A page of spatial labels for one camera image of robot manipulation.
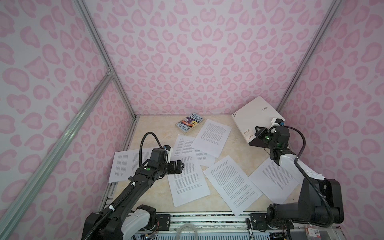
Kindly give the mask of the white and black folder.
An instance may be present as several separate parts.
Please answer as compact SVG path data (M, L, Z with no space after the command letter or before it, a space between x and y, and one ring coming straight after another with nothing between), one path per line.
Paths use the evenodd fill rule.
M261 96L243 106L232 114L239 131L243 135L247 144L253 139L256 139L255 127L265 127L269 129L272 125L273 118L286 120L280 113L277 112L266 100Z

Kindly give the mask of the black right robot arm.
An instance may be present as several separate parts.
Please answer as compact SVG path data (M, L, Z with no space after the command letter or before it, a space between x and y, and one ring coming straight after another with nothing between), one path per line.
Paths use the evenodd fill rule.
M314 172L300 160L307 145L305 136L298 129L283 125L269 129L257 126L255 129L259 146L270 150L272 161L291 175L298 175L302 181L296 203L271 204L267 208L267 224L289 226L297 223L329 228L343 223L345 214L340 183ZM297 154L289 149L290 131L302 138L302 147Z

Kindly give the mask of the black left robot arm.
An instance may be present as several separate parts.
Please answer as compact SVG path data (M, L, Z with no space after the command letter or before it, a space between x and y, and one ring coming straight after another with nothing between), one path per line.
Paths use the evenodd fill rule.
M139 168L135 175L129 177L129 185L108 207L86 218L83 240L129 240L141 229L155 232L160 228L155 208L141 205L134 213L131 210L155 181L165 175L181 174L185 165L180 160L171 161L172 148L169 145L154 148L150 158L142 162L142 148L148 135L158 140L152 132L143 136L139 149Z

